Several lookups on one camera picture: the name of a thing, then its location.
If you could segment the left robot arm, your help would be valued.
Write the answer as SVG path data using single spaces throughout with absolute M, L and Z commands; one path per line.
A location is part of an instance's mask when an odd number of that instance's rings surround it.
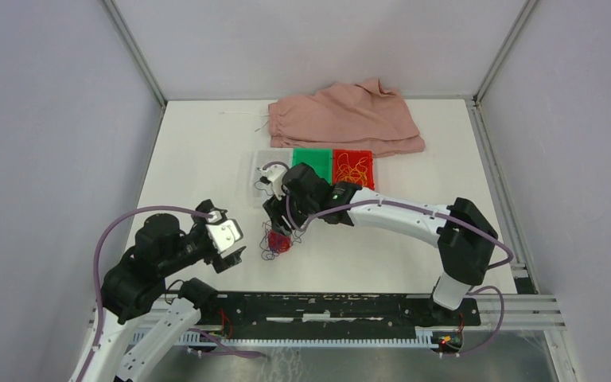
M 147 214 L 124 251 L 108 271 L 100 270 L 103 246 L 123 221 Z M 190 279 L 175 299 L 169 316 L 146 335 L 145 343 L 128 352 L 130 335 L 154 303 L 166 293 L 167 277 L 203 262 L 216 273 L 241 263 L 244 234 L 239 222 L 211 200 L 195 209 L 151 205 L 116 217 L 100 234 L 92 257 L 94 323 L 72 381 L 137 381 L 150 372 L 185 328 L 212 322 L 219 311 L 210 286 Z

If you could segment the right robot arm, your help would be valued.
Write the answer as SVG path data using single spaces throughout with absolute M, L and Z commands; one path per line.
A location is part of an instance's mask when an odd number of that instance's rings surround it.
M 329 183 L 305 163 L 289 167 L 270 162 L 258 172 L 260 183 L 273 193 L 263 208 L 272 229 L 281 235 L 304 232 L 315 220 L 323 220 L 380 228 L 436 248 L 442 274 L 427 312 L 439 325 L 451 323 L 468 292 L 484 282 L 498 235 L 468 199 L 459 197 L 449 205 L 403 201 L 351 182 Z

